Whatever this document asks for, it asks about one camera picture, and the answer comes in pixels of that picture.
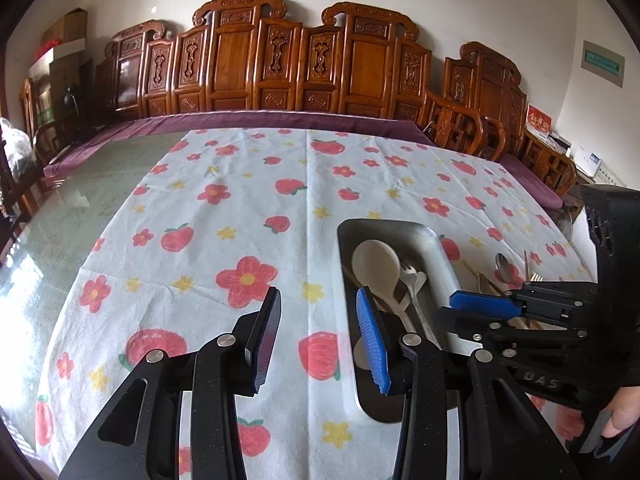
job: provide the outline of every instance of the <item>plastic bag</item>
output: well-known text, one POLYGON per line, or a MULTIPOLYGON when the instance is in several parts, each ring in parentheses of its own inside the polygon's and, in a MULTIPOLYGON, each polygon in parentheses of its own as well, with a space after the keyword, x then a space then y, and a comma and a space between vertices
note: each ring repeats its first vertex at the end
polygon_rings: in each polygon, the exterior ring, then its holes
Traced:
POLYGON ((2 126, 2 140, 6 141, 4 153, 9 163, 11 175, 16 182, 36 166, 36 154, 31 148, 29 136, 17 130, 5 118, 0 119, 2 126))

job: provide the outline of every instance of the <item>floral tablecloth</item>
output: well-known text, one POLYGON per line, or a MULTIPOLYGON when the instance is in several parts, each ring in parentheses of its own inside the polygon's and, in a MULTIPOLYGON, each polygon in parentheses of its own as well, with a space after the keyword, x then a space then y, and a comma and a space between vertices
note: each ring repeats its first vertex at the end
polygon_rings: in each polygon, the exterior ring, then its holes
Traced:
MULTIPOLYGON (((463 286, 474 282, 463 262, 494 276, 497 252, 514 263, 519 286, 523 250, 548 280, 588 280, 498 164, 343 132, 191 131, 129 196, 78 273, 47 350, 38 453, 60 470, 149 349, 199 349, 257 310, 274 285, 282 321, 268 378, 258 396, 237 398, 248 477, 388 478, 399 425, 358 426, 340 388, 330 263, 337 226, 362 217, 432 228, 463 286)), ((181 475, 190 471, 189 406, 185 395, 181 475)))

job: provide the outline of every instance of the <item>glass table top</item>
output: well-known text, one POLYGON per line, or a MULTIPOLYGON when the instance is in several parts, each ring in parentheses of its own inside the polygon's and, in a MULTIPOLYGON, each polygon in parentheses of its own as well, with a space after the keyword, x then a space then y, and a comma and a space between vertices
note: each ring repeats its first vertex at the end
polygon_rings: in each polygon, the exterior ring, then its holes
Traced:
POLYGON ((32 447, 42 363, 78 270, 127 196, 184 135, 101 147, 42 205, 0 269, 0 406, 32 447))

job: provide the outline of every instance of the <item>carved wooden chair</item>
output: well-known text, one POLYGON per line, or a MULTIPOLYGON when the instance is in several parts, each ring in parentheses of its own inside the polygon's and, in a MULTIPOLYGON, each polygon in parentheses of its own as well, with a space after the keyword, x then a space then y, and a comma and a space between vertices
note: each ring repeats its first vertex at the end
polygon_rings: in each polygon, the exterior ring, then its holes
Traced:
POLYGON ((443 94, 486 118, 488 143, 482 156, 501 162, 511 173, 519 172, 514 176, 522 183, 518 178, 521 176, 529 187, 535 187, 536 179, 539 180, 556 197, 549 194, 546 198, 539 197, 523 186, 536 199, 540 198, 541 205, 558 208, 562 206, 559 197, 575 182, 575 165, 526 129, 527 96, 518 87, 520 81, 520 72, 513 61, 473 41, 460 47, 460 59, 445 60, 443 94))

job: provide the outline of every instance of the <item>plastic spoon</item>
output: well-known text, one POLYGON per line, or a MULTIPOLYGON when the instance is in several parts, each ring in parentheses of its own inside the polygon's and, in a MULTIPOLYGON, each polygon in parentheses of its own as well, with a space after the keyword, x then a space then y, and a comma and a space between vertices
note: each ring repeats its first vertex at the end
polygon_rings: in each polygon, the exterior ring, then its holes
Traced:
POLYGON ((368 286, 371 293, 384 301, 402 320, 408 332, 415 332, 414 324, 394 297, 400 280, 400 260, 390 246, 380 240, 363 241, 353 251, 351 269, 356 279, 368 286))

